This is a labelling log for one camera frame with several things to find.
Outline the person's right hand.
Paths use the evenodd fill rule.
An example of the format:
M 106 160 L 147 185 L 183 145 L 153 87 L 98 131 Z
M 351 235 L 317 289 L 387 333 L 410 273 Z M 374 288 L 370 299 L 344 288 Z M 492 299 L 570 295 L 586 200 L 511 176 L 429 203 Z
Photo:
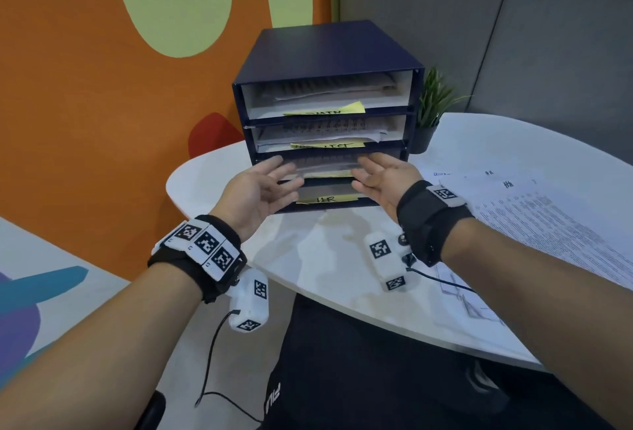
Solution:
M 408 162 L 393 157 L 393 168 L 383 171 L 365 171 L 361 167 L 351 171 L 354 189 L 370 198 L 398 223 L 397 208 L 401 198 L 423 177 L 418 169 Z

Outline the person's left hand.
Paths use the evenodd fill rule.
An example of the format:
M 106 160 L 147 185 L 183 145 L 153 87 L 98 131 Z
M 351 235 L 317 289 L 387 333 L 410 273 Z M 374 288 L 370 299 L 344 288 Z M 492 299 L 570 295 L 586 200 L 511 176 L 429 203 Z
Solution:
M 286 180 L 295 170 L 293 164 L 284 164 L 272 173 L 251 173 L 249 169 L 238 173 L 226 185 L 210 215 L 226 223 L 246 242 L 258 230 L 265 219 L 266 203 L 282 197 L 299 197 L 292 194 L 275 194 L 275 185 Z

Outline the person's left forearm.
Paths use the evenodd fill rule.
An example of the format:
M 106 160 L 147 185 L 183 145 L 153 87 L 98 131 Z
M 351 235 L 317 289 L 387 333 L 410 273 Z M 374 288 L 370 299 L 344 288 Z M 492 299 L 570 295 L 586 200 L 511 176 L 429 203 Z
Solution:
M 158 263 L 0 391 L 0 430 L 134 430 L 202 291 Z

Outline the person's right forearm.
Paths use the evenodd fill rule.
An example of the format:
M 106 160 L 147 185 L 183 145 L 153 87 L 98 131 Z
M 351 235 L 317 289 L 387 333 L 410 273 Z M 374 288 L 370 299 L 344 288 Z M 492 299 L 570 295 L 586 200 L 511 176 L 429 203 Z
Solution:
M 460 220 L 442 261 L 546 370 L 618 430 L 633 430 L 633 291 Z

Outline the small green potted plant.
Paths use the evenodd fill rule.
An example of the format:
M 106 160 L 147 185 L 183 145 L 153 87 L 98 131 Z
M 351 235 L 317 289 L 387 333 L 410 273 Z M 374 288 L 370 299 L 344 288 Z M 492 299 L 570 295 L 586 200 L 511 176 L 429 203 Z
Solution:
M 407 151 L 409 154 L 423 154 L 447 110 L 464 101 L 471 95 L 456 96 L 455 89 L 447 84 L 443 73 L 437 66 L 425 72 L 420 107 L 416 116 L 416 126 Z

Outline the printed white paper sheet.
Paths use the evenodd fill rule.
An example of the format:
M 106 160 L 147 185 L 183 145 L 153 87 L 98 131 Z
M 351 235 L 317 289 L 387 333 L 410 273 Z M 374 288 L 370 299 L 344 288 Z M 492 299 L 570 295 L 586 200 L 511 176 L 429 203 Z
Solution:
M 578 199 L 518 178 L 460 190 L 486 225 L 633 291 L 633 239 Z
M 525 191 L 536 188 L 544 180 L 545 175 L 542 170 L 495 167 L 474 170 L 432 170 L 429 177 L 432 182 L 465 196 L 484 191 L 491 193 Z

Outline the navy document tray organizer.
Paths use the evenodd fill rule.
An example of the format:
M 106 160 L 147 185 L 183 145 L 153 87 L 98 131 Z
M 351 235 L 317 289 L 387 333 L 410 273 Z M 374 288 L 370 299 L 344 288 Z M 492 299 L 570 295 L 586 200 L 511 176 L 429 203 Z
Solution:
M 337 114 L 316 116 L 281 116 L 251 120 L 248 118 L 241 86 L 252 83 L 293 81 L 314 77 L 374 74 L 412 70 L 413 77 L 409 104 L 398 107 L 366 109 L 366 114 Z M 407 117 L 405 135 L 401 140 L 367 143 L 360 149 L 407 147 L 416 126 L 423 87 L 424 67 L 398 42 L 369 20 L 345 21 L 312 26 L 271 28 L 261 31 L 242 68 L 232 84 L 233 97 L 252 164 L 273 156 L 304 158 L 318 154 L 352 152 L 348 149 L 295 149 L 258 153 L 253 130 L 274 125 L 312 123 L 327 120 L 344 120 L 355 117 L 404 115 Z M 340 182 L 351 183 L 353 178 L 310 178 L 303 187 L 323 186 Z M 296 204 L 283 213 L 361 208 L 375 206 L 367 197 L 358 201 L 331 204 Z

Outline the white sheet with line drawing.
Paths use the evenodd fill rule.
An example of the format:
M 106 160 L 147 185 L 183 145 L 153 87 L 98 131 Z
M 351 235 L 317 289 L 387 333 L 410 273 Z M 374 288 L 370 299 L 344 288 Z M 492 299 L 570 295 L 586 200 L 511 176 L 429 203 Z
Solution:
M 433 266 L 434 275 L 440 280 L 439 288 L 444 296 L 457 302 L 458 307 L 471 319 L 495 322 L 503 327 L 505 323 L 488 307 L 482 298 L 468 290 L 466 282 L 443 263 Z

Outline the person's black trousers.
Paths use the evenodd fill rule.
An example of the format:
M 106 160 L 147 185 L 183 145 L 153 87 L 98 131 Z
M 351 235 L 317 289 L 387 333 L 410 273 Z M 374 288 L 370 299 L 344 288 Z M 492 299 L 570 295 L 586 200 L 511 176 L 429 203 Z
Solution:
M 257 430 L 614 430 L 551 374 L 423 343 L 297 294 Z

